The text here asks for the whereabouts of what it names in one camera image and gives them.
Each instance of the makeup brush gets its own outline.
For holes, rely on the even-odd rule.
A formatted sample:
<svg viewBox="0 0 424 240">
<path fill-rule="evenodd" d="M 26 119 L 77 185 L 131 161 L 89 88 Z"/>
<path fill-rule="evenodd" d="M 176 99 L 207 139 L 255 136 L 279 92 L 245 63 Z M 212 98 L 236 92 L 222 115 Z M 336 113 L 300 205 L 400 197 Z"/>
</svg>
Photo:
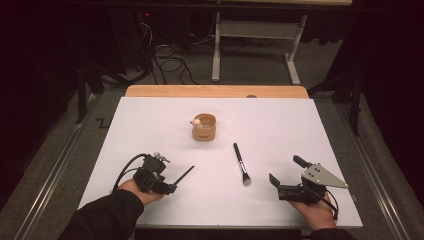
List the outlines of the makeup brush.
<svg viewBox="0 0 424 240">
<path fill-rule="evenodd" d="M 240 164 L 241 171 L 243 172 L 243 185 L 247 187 L 250 185 L 250 183 L 252 183 L 252 180 L 250 179 L 249 174 L 247 174 L 246 168 L 244 167 L 243 159 L 241 158 L 237 143 L 234 143 L 234 150 L 236 150 L 237 159 Z"/>
</svg>

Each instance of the table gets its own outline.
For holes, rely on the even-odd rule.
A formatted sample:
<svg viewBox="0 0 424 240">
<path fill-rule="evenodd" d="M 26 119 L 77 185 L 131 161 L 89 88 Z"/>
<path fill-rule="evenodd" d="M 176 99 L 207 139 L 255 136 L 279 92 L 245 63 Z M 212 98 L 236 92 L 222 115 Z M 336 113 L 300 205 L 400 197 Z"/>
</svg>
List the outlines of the table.
<svg viewBox="0 0 424 240">
<path fill-rule="evenodd" d="M 300 183 L 303 169 L 292 162 L 293 155 L 299 155 L 307 161 L 320 162 L 342 180 L 343 177 L 314 102 L 307 99 L 302 89 L 129 87 L 116 110 L 80 207 L 108 194 L 116 180 L 114 176 L 133 156 L 157 151 L 171 161 L 162 173 L 167 183 L 174 182 L 192 165 L 195 168 L 179 183 L 174 194 L 146 208 L 138 227 L 306 227 L 290 204 L 278 200 L 268 173 L 280 178 L 282 184 Z M 246 98 L 249 95 L 260 98 Z M 211 142 L 197 142 L 191 137 L 189 121 L 203 111 L 217 117 L 217 134 Z M 233 142 L 238 143 L 252 178 L 249 187 L 242 184 Z M 362 226 L 348 190 L 331 191 L 340 206 L 339 227 Z"/>
<path fill-rule="evenodd" d="M 237 3 L 273 3 L 273 4 L 300 4 L 300 5 L 351 5 L 352 0 L 217 0 L 221 2 Z M 297 23 L 275 23 L 260 21 L 221 20 L 220 12 L 216 13 L 215 24 L 215 51 L 212 63 L 212 81 L 219 82 L 221 68 L 220 42 L 221 37 L 252 37 L 269 39 L 292 40 L 292 48 L 284 54 L 284 60 L 293 85 L 300 85 L 299 76 L 294 65 L 294 56 L 305 28 L 307 15 L 302 15 Z"/>
</svg>

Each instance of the brush bristles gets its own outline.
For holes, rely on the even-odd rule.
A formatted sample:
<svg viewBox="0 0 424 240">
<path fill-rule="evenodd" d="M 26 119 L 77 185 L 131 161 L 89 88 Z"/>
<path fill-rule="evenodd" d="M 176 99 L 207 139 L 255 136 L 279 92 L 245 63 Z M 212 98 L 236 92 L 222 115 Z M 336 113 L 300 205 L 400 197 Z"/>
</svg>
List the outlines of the brush bristles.
<svg viewBox="0 0 424 240">
<path fill-rule="evenodd" d="M 243 173 L 243 185 L 249 186 L 252 183 L 252 180 L 250 179 L 249 175 L 247 173 Z"/>
</svg>

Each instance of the metal rail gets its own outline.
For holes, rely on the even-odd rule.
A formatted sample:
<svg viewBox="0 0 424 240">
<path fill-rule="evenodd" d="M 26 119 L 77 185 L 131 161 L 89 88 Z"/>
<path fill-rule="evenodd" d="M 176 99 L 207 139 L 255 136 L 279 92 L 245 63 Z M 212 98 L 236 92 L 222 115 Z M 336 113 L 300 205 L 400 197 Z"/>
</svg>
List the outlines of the metal rail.
<svg viewBox="0 0 424 240">
<path fill-rule="evenodd" d="M 375 171 L 372 161 L 368 157 L 361 140 L 355 135 L 355 133 L 349 126 L 349 116 L 345 107 L 342 104 L 335 104 L 335 107 L 337 113 L 344 120 L 342 122 L 344 123 L 346 130 L 349 132 L 350 137 L 352 138 L 352 141 L 355 144 L 356 149 L 358 150 L 361 163 L 367 173 L 371 189 L 374 192 L 375 198 L 381 208 L 384 217 L 386 218 L 387 224 L 389 225 L 393 237 L 396 240 L 410 240 L 408 233 L 401 219 L 399 218 L 396 208 L 390 196 L 386 192 L 377 172 Z"/>
<path fill-rule="evenodd" d="M 90 99 L 88 100 L 89 105 L 87 114 L 85 115 L 81 123 L 75 126 L 71 135 L 66 141 L 65 146 L 63 147 L 58 159 L 56 160 L 55 165 L 53 166 L 53 169 L 47 177 L 47 180 L 44 182 L 43 187 L 38 193 L 38 196 L 35 199 L 25 220 L 21 224 L 21 227 L 16 233 L 14 237 L 15 240 L 30 239 L 32 232 L 34 231 L 38 221 L 40 220 L 41 215 L 43 214 L 47 203 L 53 195 L 53 192 L 60 181 L 60 178 L 66 168 L 66 165 L 68 164 L 69 154 L 73 149 L 74 144 L 78 139 L 78 136 L 80 135 L 83 126 L 85 125 L 88 117 L 90 116 L 90 113 L 94 109 L 95 105 L 98 103 L 99 99 L 100 95 L 96 96 L 94 94 L 91 94 Z"/>
</svg>

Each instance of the hand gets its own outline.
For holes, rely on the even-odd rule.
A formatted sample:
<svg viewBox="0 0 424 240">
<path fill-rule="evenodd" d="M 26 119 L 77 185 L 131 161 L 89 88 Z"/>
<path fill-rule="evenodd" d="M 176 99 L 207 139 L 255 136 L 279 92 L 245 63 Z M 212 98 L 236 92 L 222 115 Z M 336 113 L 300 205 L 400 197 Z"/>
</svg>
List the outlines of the hand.
<svg viewBox="0 0 424 240">
<path fill-rule="evenodd" d="M 330 198 L 327 193 L 324 198 L 330 202 Z M 291 201 L 289 201 L 289 203 L 302 214 L 306 223 L 313 231 L 322 228 L 336 227 L 336 222 L 333 218 L 333 210 L 323 201 L 319 201 L 311 205 Z"/>
<path fill-rule="evenodd" d="M 164 197 L 164 195 L 152 191 L 147 193 L 141 192 L 133 178 L 122 183 L 121 186 L 118 187 L 118 189 L 123 189 L 134 193 L 140 199 L 144 206 L 147 206 L 152 202 L 159 201 Z"/>
</svg>

